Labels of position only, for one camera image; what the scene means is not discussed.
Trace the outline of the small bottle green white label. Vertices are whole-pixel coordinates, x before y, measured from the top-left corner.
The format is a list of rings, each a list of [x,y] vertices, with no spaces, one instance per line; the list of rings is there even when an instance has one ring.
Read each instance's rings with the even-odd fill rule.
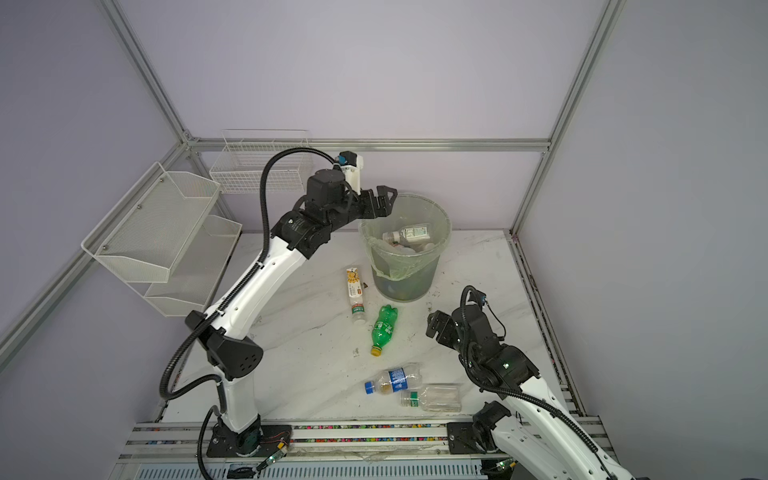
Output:
[[[432,227],[429,224],[404,226],[399,230],[384,232],[382,240],[393,245],[422,245],[432,241]]]

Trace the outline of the green soda bottle yellow cap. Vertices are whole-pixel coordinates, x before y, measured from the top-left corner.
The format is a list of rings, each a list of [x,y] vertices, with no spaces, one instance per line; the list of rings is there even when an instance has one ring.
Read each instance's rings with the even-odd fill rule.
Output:
[[[380,308],[371,332],[372,346],[370,353],[372,356],[379,357],[382,354],[383,348],[392,339],[397,319],[397,308],[392,305],[384,305]]]

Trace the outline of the clear bottle sunflower label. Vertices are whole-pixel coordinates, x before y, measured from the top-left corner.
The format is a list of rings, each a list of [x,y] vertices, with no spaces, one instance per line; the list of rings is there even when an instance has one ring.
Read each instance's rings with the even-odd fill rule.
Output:
[[[347,292],[354,323],[365,323],[367,320],[364,305],[364,287],[357,267],[346,269]]]

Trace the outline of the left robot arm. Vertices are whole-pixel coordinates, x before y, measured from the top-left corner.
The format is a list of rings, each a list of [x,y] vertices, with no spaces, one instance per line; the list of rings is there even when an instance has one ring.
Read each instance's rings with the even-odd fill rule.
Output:
[[[254,371],[264,351],[250,338],[250,329],[280,286],[330,241],[333,232],[392,213],[396,189],[364,190],[359,183],[353,167],[313,174],[305,194],[268,232],[259,256],[237,282],[206,311],[187,316],[212,367],[204,378],[214,381],[217,389],[212,452],[241,457],[265,453],[270,442],[254,397]]]

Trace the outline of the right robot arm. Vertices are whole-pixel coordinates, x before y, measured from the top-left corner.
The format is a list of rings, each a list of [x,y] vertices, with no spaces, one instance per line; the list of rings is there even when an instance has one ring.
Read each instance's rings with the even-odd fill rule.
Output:
[[[557,400],[539,369],[497,336],[477,304],[427,317],[426,335],[459,354],[471,383],[497,396],[472,417],[471,440],[537,479],[632,479]]]

